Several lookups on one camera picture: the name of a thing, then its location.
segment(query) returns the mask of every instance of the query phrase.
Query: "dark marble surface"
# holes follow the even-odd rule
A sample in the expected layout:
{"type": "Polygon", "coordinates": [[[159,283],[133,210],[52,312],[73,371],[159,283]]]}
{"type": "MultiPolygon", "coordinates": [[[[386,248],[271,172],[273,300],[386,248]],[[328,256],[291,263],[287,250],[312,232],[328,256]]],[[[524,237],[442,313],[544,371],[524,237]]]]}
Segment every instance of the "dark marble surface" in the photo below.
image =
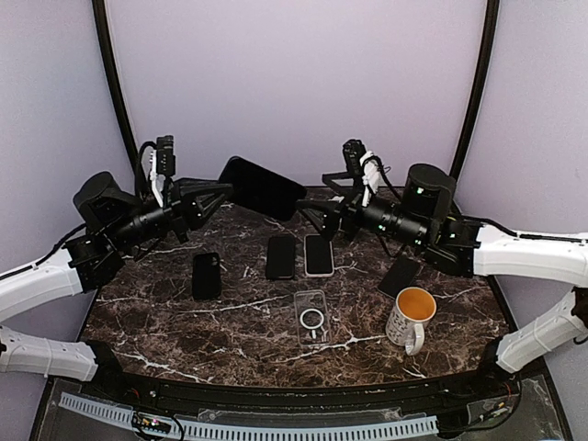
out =
{"type": "MultiPolygon", "coordinates": [[[[325,190],[311,196],[327,198],[325,190]]],[[[278,223],[224,204],[190,242],[161,243],[139,263],[131,259],[96,299],[84,339],[108,342],[128,372],[231,386],[332,387],[424,379],[474,369],[486,343],[507,333],[484,279],[445,276],[429,266],[414,285],[437,300],[424,348],[406,356],[384,334],[393,300],[376,286],[391,260],[373,234],[345,246],[334,241],[335,273],[306,278],[302,241],[313,228],[299,214],[278,223]],[[297,238],[296,278],[265,279],[267,240],[297,238]],[[196,253],[222,259],[219,300],[191,297],[196,253]],[[324,291],[331,341],[301,347],[294,294],[324,291]]],[[[399,246],[389,243],[392,252],[399,246]]]]}

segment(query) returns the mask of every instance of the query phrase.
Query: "smartphone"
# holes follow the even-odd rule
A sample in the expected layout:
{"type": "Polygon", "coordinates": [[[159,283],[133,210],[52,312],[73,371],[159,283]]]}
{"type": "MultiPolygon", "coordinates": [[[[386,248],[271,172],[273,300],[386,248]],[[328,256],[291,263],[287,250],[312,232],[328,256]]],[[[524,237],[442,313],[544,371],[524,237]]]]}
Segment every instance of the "smartphone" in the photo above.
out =
{"type": "Polygon", "coordinates": [[[413,283],[419,269],[421,269],[421,264],[401,255],[379,282],[378,291],[395,299],[399,292],[413,283]]]}
{"type": "Polygon", "coordinates": [[[221,295],[221,258],[218,253],[196,254],[192,260],[192,297],[216,299],[221,295]]]}
{"type": "Polygon", "coordinates": [[[304,238],[304,271],[307,277],[330,277],[334,274],[333,244],[319,234],[304,238]]]}
{"type": "Polygon", "coordinates": [[[289,234],[273,236],[267,243],[266,278],[290,280],[294,278],[296,239],[289,234]]]}
{"type": "Polygon", "coordinates": [[[305,187],[239,156],[225,165],[219,182],[232,184],[230,202],[278,221],[292,219],[296,201],[306,198],[305,187]]]}

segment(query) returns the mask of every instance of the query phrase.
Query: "gray backdrop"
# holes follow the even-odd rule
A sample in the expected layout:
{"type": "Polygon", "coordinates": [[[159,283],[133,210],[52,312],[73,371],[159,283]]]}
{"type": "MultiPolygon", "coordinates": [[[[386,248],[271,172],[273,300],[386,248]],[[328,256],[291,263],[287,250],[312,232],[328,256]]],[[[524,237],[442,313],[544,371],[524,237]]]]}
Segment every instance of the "gray backdrop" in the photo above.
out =
{"type": "MultiPolygon", "coordinates": [[[[131,170],[110,104],[89,1],[0,1],[0,272],[49,252],[81,223],[72,197],[131,170]]],[[[91,295],[56,300],[5,325],[73,340],[91,295]]],[[[28,439],[45,380],[0,374],[0,439],[28,439]]]]}
{"type": "Polygon", "coordinates": [[[108,2],[138,139],[175,135],[180,175],[244,155],[304,184],[362,139],[403,183],[451,164],[485,1],[108,2]]]}

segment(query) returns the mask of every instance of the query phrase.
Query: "black cable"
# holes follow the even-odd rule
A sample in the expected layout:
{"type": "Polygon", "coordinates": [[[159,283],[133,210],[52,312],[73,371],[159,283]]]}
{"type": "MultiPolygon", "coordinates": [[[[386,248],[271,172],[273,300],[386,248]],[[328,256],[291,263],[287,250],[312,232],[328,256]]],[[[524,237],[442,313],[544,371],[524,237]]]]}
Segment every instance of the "black cable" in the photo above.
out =
{"type": "Polygon", "coordinates": [[[513,237],[518,237],[518,234],[516,232],[514,232],[513,230],[509,230],[505,226],[498,223],[496,220],[492,220],[492,219],[488,219],[488,218],[477,218],[475,216],[464,216],[463,214],[452,214],[451,217],[456,218],[456,219],[462,219],[464,221],[476,221],[476,222],[487,223],[487,224],[491,225],[492,227],[496,227],[498,230],[500,230],[504,234],[508,234],[509,236],[513,236],[513,237]]]}
{"type": "Polygon", "coordinates": [[[582,340],[578,340],[578,337],[573,339],[573,343],[575,345],[583,345],[584,343],[588,342],[588,337],[584,337],[582,340]]]}
{"type": "Polygon", "coordinates": [[[466,432],[482,432],[484,430],[494,430],[494,429],[500,427],[501,425],[506,423],[508,420],[510,420],[511,417],[515,414],[522,399],[523,399],[523,386],[521,384],[521,381],[519,380],[518,381],[518,399],[514,402],[513,410],[510,413],[508,413],[506,415],[506,417],[501,422],[499,422],[498,424],[495,424],[491,427],[473,427],[471,429],[466,430],[466,432]]]}
{"type": "MultiPolygon", "coordinates": [[[[110,91],[110,98],[119,123],[120,135],[129,157],[130,167],[133,168],[137,162],[137,144],[133,136],[132,127],[130,126],[129,112],[125,105],[125,100],[122,95],[122,88],[120,86],[119,73],[117,70],[117,63],[114,57],[114,50],[112,48],[112,40],[110,39],[110,30],[108,28],[107,8],[105,0],[92,0],[94,8],[94,21],[96,24],[96,34],[98,36],[98,45],[102,55],[102,63],[104,65],[104,72],[106,74],[108,89],[110,91]]],[[[143,171],[140,172],[141,188],[144,190],[147,186],[147,180],[143,171]]]]}
{"type": "Polygon", "coordinates": [[[153,141],[144,142],[141,148],[139,149],[139,154],[137,155],[137,162],[135,163],[134,173],[135,173],[135,196],[137,198],[141,197],[141,180],[143,179],[143,169],[142,169],[142,159],[145,151],[151,147],[155,149],[156,145],[153,141]]]}
{"type": "Polygon", "coordinates": [[[381,159],[379,159],[379,156],[376,156],[375,154],[371,157],[369,157],[365,162],[364,162],[364,166],[369,163],[370,161],[375,162],[376,165],[378,166],[378,171],[379,171],[379,175],[382,176],[382,180],[384,181],[384,184],[386,184],[386,187],[388,187],[388,190],[392,192],[392,195],[394,195],[394,197],[396,199],[398,199],[398,201],[401,201],[401,195],[398,193],[398,191],[396,191],[396,188],[394,188],[394,186],[390,183],[390,180],[388,179],[388,177],[386,176],[386,174],[388,173],[386,171],[386,168],[384,167],[384,163],[382,162],[381,159]]]}
{"type": "Polygon", "coordinates": [[[147,256],[147,254],[149,254],[151,251],[153,251],[153,249],[157,245],[159,245],[163,239],[164,239],[164,237],[158,238],[155,242],[153,242],[151,245],[149,245],[149,247],[145,251],[143,251],[140,254],[137,254],[137,256],[134,258],[135,262],[140,262],[144,257],[147,256]]]}
{"type": "Polygon", "coordinates": [[[376,237],[378,237],[379,244],[382,245],[382,248],[384,249],[384,253],[386,253],[386,255],[391,259],[393,257],[392,253],[390,252],[390,250],[388,249],[388,246],[386,245],[386,243],[382,239],[382,236],[380,236],[379,234],[376,234],[376,237]]]}
{"type": "Polygon", "coordinates": [[[490,409],[489,411],[483,413],[482,415],[480,415],[478,417],[478,419],[476,419],[475,421],[472,421],[469,424],[463,425],[461,427],[439,427],[441,432],[445,432],[445,433],[452,433],[452,432],[482,432],[482,431],[486,431],[486,430],[494,430],[497,427],[500,427],[501,425],[503,425],[504,423],[506,423],[508,420],[510,420],[511,416],[513,416],[516,412],[516,410],[518,409],[519,404],[521,403],[521,400],[523,399],[523,387],[521,384],[520,379],[517,381],[518,382],[518,399],[514,402],[514,406],[513,406],[513,410],[510,411],[502,420],[501,422],[499,422],[498,424],[492,425],[492,426],[486,426],[486,427],[476,427],[477,424],[480,423],[485,423],[488,422],[490,420],[484,420],[484,419],[480,419],[482,416],[485,418],[487,416],[492,415],[492,413],[500,410],[500,409],[490,409]]]}
{"type": "MultiPolygon", "coordinates": [[[[42,257],[40,260],[38,260],[37,262],[35,262],[35,266],[39,266],[45,262],[47,262],[47,260],[54,255],[55,253],[57,253],[60,248],[68,241],[70,240],[70,238],[72,236],[74,236],[74,234],[76,234],[77,232],[83,230],[85,228],[85,223],[78,225],[77,227],[75,227],[73,230],[71,230],[70,232],[68,232],[67,234],[65,234],[60,240],[59,242],[57,242],[53,248],[51,249],[51,251],[49,251],[44,257],[42,257]]],[[[23,266],[22,268],[16,269],[14,271],[11,271],[10,273],[6,273],[3,274],[2,276],[0,276],[0,281],[1,280],[5,280],[9,277],[13,277],[16,276],[18,274],[22,274],[26,271],[29,271],[30,269],[33,269],[33,265],[28,265],[28,266],[23,266]]]]}
{"type": "Polygon", "coordinates": [[[403,243],[402,246],[399,248],[399,250],[396,252],[396,254],[394,255],[394,258],[397,259],[398,257],[401,256],[402,253],[404,253],[404,250],[406,249],[406,243],[403,243]]]}
{"type": "Polygon", "coordinates": [[[184,438],[186,437],[186,429],[184,428],[184,426],[177,420],[177,418],[175,418],[175,415],[171,416],[172,420],[174,420],[174,423],[177,424],[177,428],[180,429],[180,441],[184,441],[184,438]]]}
{"type": "Polygon", "coordinates": [[[484,28],[481,34],[480,52],[476,65],[476,73],[474,74],[474,80],[471,85],[468,109],[466,110],[466,117],[464,118],[461,134],[459,135],[458,147],[453,158],[451,171],[449,172],[449,175],[454,177],[456,181],[459,179],[461,169],[466,161],[471,135],[473,134],[478,111],[480,110],[481,97],[484,92],[486,76],[490,66],[492,44],[494,43],[496,23],[498,22],[499,6],[499,0],[488,0],[486,4],[486,18],[484,18],[484,28]]]}

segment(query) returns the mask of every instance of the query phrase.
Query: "mug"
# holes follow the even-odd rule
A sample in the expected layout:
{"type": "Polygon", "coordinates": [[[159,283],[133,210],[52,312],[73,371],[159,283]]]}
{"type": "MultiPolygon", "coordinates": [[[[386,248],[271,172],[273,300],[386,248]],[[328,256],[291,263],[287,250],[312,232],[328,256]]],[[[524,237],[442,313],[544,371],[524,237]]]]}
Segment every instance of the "mug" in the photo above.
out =
{"type": "Polygon", "coordinates": [[[386,335],[406,355],[415,356],[424,343],[424,328],[437,311],[435,298],[428,291],[410,287],[396,297],[396,303],[386,324],[386,335]]]}

